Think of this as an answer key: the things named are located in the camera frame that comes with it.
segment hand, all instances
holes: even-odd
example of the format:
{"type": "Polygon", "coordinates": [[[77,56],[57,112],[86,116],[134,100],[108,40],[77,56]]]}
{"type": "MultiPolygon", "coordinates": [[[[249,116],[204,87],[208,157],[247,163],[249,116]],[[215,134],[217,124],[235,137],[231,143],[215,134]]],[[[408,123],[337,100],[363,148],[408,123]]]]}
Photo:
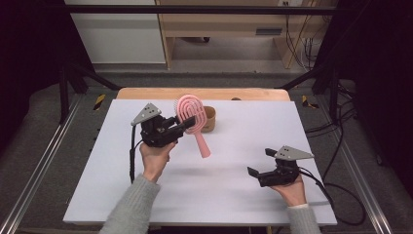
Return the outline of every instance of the hand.
{"type": "Polygon", "coordinates": [[[149,147],[142,142],[139,147],[143,162],[143,176],[152,181],[157,182],[161,176],[167,162],[169,161],[169,153],[175,147],[175,143],[170,143],[162,148],[149,147]]]}
{"type": "Polygon", "coordinates": [[[276,185],[271,186],[271,188],[282,195],[289,207],[307,204],[304,182],[301,175],[298,175],[295,181],[291,184],[276,185]]]}

